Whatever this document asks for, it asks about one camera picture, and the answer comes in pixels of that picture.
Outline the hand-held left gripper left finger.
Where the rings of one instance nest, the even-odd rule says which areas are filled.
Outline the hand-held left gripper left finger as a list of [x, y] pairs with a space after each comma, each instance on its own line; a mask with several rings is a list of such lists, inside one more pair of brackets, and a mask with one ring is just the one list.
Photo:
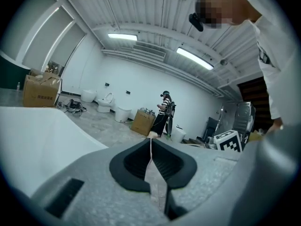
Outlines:
[[118, 153], [109, 164], [113, 179], [124, 189], [149, 193], [150, 184], [145, 181], [145, 173], [151, 160], [150, 140], [144, 141]]

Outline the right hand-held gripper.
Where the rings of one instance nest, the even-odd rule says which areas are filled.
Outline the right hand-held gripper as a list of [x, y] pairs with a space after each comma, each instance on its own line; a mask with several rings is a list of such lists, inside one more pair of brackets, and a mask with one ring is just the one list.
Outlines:
[[214, 144], [220, 151], [231, 151], [241, 153], [243, 151], [239, 134], [235, 130], [228, 130], [214, 136]]

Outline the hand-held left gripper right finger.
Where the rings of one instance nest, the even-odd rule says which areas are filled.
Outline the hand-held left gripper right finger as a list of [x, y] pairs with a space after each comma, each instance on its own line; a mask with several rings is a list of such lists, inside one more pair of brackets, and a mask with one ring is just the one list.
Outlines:
[[151, 141], [152, 160], [169, 189], [184, 188], [197, 171], [193, 157], [157, 139]]

